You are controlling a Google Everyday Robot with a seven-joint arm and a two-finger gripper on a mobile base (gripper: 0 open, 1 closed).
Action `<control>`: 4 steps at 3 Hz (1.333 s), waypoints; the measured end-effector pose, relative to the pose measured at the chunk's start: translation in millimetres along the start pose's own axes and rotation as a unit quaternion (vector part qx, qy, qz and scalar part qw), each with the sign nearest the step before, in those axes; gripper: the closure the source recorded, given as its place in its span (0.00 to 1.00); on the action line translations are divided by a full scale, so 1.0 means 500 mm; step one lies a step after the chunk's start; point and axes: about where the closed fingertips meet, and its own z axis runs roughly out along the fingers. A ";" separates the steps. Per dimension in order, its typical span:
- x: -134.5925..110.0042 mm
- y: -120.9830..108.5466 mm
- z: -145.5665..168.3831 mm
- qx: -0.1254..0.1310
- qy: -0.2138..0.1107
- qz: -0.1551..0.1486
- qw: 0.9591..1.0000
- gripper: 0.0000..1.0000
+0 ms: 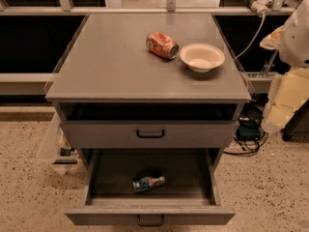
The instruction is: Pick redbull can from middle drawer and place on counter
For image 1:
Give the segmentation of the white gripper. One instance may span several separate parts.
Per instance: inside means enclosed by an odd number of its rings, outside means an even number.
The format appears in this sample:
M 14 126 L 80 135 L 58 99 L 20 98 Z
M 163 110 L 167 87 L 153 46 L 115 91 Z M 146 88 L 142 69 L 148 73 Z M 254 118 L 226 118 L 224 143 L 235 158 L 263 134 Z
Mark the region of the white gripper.
M 260 47 L 277 50 L 281 42 L 282 29 L 280 26 L 264 37 Z M 293 68 L 284 75 L 275 76 L 270 84 L 267 98 L 262 129 L 270 133 L 278 132 L 286 127 L 309 99 L 309 70 Z

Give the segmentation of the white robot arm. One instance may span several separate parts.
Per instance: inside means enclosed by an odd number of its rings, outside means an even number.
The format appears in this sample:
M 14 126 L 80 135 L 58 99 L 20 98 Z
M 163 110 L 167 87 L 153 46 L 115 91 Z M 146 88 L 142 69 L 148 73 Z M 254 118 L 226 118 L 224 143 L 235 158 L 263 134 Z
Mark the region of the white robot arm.
M 279 59 L 291 67 L 270 84 L 262 129 L 273 133 L 284 129 L 309 99 L 309 0 L 303 0 L 283 26 L 263 38 L 260 47 L 277 50 Z

